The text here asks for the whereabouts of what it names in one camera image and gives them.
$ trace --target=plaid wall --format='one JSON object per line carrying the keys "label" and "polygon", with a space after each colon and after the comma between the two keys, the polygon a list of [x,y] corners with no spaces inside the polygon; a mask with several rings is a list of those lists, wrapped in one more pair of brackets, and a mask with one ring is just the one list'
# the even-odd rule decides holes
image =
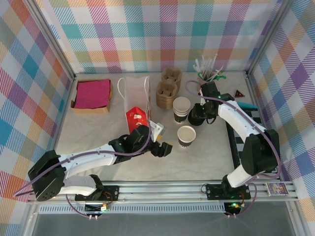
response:
{"label": "plaid wall", "polygon": [[269,127],[280,135],[286,179],[315,235],[315,3],[296,0],[254,72]]}
{"label": "plaid wall", "polygon": [[0,1],[0,236],[17,235],[27,196],[12,194],[52,149],[70,79],[22,0]]}
{"label": "plaid wall", "polygon": [[203,53],[218,53],[216,68],[244,70],[282,1],[37,2],[77,72],[121,73],[193,71]]}

